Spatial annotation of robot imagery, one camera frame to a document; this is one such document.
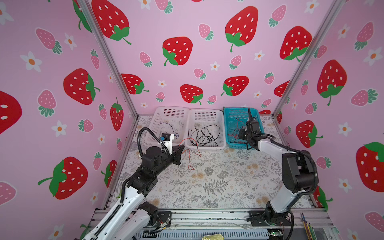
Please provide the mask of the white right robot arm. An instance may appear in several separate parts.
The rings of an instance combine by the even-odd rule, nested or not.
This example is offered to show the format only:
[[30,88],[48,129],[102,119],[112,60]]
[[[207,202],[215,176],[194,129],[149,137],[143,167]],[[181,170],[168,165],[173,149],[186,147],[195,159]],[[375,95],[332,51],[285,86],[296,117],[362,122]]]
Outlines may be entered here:
[[315,192],[319,182],[316,163],[309,152],[284,146],[276,142],[273,135],[262,133],[251,109],[248,109],[248,121],[246,127],[240,129],[239,138],[246,141],[247,150],[264,152],[282,162],[282,187],[266,204],[263,213],[250,213],[247,218],[252,224],[278,225],[302,196]]

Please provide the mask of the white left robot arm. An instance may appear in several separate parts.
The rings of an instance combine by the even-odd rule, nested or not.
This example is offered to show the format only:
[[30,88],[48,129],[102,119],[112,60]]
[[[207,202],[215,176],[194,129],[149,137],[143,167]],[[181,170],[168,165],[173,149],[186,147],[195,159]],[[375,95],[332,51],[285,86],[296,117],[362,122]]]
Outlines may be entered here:
[[174,134],[163,133],[155,138],[158,146],[149,147],[145,152],[141,146],[142,128],[138,133],[138,150],[141,165],[122,184],[121,196],[99,224],[87,233],[85,240],[131,240],[143,228],[156,226],[155,233],[162,230],[158,222],[158,208],[145,201],[145,198],[158,182],[158,175],[170,165],[180,165],[184,145],[173,147]]

